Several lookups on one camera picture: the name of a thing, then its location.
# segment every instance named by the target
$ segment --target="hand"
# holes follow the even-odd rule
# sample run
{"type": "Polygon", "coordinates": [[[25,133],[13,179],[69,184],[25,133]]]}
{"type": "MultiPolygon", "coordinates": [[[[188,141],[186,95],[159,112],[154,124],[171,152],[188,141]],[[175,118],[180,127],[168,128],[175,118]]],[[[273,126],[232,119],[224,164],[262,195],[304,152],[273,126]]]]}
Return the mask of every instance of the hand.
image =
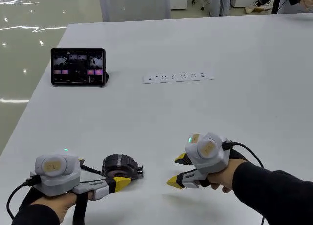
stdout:
{"type": "Polygon", "coordinates": [[[220,185],[222,185],[222,191],[224,193],[230,192],[232,190],[235,170],[244,162],[246,161],[241,159],[231,159],[229,160],[229,164],[226,169],[218,173],[209,174],[207,178],[212,183],[211,187],[216,190],[220,185]]]}
{"type": "MultiPolygon", "coordinates": [[[[91,199],[92,192],[88,193],[88,198],[91,199]]],[[[76,204],[77,196],[74,193],[65,193],[56,197],[41,197],[34,201],[31,205],[40,204],[51,208],[59,217],[60,223],[63,222],[67,211],[76,204]]]]}
{"type": "Polygon", "coordinates": [[[304,6],[306,10],[308,10],[310,7],[313,6],[313,0],[301,0],[300,4],[304,6]]]}

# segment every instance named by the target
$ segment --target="glossy floor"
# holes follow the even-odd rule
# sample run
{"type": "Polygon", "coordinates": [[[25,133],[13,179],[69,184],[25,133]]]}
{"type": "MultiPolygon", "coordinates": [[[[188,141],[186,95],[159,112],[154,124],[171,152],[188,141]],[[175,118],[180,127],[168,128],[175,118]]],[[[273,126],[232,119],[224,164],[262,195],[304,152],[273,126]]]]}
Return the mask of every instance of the glossy floor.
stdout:
{"type": "MultiPolygon", "coordinates": [[[[172,11],[173,18],[206,16],[197,5],[172,11]]],[[[99,0],[0,0],[0,153],[67,25],[101,21],[99,0]]]]}

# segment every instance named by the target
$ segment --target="black roller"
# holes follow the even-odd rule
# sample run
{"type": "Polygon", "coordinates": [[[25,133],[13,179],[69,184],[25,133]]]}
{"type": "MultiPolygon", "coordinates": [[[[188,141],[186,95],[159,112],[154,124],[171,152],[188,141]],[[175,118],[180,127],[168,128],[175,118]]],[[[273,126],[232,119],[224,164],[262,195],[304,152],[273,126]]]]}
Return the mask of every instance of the black roller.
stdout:
{"type": "Polygon", "coordinates": [[[138,167],[130,156],[113,154],[103,160],[102,175],[108,178],[126,177],[136,180],[143,177],[143,167],[138,167]]]}

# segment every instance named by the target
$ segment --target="power strip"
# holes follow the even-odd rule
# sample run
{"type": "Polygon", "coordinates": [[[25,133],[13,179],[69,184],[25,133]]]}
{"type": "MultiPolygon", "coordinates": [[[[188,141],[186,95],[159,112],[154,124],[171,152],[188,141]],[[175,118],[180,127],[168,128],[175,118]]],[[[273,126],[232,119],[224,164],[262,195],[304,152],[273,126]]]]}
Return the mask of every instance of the power strip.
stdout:
{"type": "Polygon", "coordinates": [[[165,83],[165,82],[187,82],[213,80],[214,77],[209,76],[205,72],[182,72],[182,73],[157,73],[149,74],[143,77],[143,83],[165,83]]]}

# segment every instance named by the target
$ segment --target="hand strap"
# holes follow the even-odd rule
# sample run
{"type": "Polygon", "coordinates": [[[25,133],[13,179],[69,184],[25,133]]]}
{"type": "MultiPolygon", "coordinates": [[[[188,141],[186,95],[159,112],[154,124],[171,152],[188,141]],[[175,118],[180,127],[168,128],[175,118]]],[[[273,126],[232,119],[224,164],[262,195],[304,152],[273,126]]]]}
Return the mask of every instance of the hand strap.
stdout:
{"type": "Polygon", "coordinates": [[[73,216],[73,225],[85,225],[88,192],[77,195],[76,207],[73,216]]]}

